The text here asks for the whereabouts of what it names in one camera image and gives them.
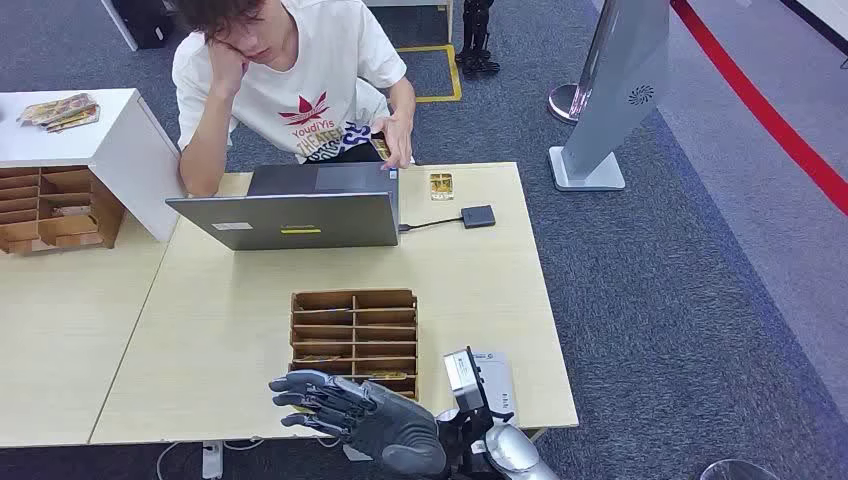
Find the young man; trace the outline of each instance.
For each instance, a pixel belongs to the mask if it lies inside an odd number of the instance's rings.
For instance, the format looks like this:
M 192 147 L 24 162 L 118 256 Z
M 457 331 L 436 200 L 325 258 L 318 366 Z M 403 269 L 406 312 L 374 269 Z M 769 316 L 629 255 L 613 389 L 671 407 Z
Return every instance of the young man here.
M 218 190 L 238 122 L 301 163 L 380 160 L 369 140 L 382 131 L 386 167 L 409 165 L 415 92 L 361 0 L 176 3 L 195 30 L 172 72 L 189 193 Z M 388 89 L 394 113 L 375 87 Z

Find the wooden shelf unit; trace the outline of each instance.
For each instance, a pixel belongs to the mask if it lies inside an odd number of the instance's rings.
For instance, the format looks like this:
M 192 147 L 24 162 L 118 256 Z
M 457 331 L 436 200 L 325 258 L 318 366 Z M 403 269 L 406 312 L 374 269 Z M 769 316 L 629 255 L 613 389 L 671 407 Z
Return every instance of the wooden shelf unit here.
M 0 250 L 5 253 L 112 248 L 123 215 L 121 202 L 84 165 L 0 168 Z
M 369 380 L 418 399 L 418 301 L 411 290 L 292 295 L 289 370 Z

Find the yellow floor tape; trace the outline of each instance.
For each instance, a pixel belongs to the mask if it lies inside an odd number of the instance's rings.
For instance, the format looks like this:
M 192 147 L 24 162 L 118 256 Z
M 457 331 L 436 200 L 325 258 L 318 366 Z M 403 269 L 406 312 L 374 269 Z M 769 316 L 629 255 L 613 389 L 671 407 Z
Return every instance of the yellow floor tape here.
M 415 97 L 418 103 L 430 102 L 458 102 L 462 99 L 462 85 L 459 83 L 459 70 L 456 68 L 456 52 L 453 45 L 436 45 L 431 47 L 404 47 L 398 48 L 400 53 L 407 52 L 438 52 L 443 50 L 448 57 L 448 68 L 451 74 L 451 85 L 453 86 L 453 95 L 432 96 L 432 97 Z

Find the white cable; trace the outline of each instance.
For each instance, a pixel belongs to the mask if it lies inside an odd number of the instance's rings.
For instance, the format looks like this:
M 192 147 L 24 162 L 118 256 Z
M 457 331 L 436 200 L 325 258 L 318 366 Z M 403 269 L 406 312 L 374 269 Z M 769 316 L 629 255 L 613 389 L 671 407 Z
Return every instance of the white cable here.
M 159 454 L 159 458 L 156 459 L 156 477 L 159 480 L 162 480 L 162 459 L 165 458 L 165 454 L 170 452 L 174 447 L 179 445 L 180 442 L 174 442 L 165 450 L 162 450 L 162 453 Z
M 321 441 L 321 439 L 320 439 L 320 438 L 316 438 L 315 440 L 318 440 L 318 443 L 320 443 L 322 447 L 326 447 L 326 448 L 333 448 L 333 447 L 335 447 L 336 445 L 338 445 L 338 444 L 339 444 L 339 442 L 341 442 L 341 441 L 342 441 L 342 439 L 341 439 L 341 438 L 336 438 L 336 441 L 335 441 L 335 442 L 333 442 L 333 443 L 331 443 L 331 444 L 327 445 L 326 443 L 324 443 L 323 441 Z
M 262 439 L 259 439 L 259 440 L 254 440 L 254 439 L 251 438 L 250 441 L 254 442 L 254 443 L 252 445 L 248 445 L 246 447 L 233 447 L 230 444 L 228 444 L 227 442 L 224 442 L 224 448 L 226 448 L 228 450 L 236 450 L 236 451 L 239 451 L 239 452 L 243 452 L 245 450 L 252 450 L 252 449 L 258 447 L 259 445 L 262 445 L 262 442 L 264 442 L 265 439 L 262 438 Z

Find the gray laptop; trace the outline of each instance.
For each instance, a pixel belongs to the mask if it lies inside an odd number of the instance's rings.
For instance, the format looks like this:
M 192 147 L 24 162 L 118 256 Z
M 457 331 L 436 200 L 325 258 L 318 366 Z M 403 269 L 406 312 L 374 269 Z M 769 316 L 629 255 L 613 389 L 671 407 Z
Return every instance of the gray laptop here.
M 233 250 L 397 245 L 397 171 L 382 165 L 265 165 L 246 197 L 165 202 Z

